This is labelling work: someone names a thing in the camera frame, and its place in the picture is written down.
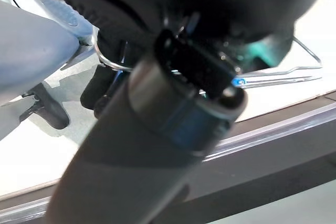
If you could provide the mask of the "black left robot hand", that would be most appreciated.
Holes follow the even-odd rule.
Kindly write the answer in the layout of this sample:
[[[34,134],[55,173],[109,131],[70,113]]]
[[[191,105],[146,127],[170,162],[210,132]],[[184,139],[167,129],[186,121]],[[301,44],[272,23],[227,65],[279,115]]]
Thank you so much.
[[[64,0],[133,46],[138,62],[79,147],[46,223],[150,223],[229,131],[247,97],[237,69],[273,67],[253,42],[316,0]]]

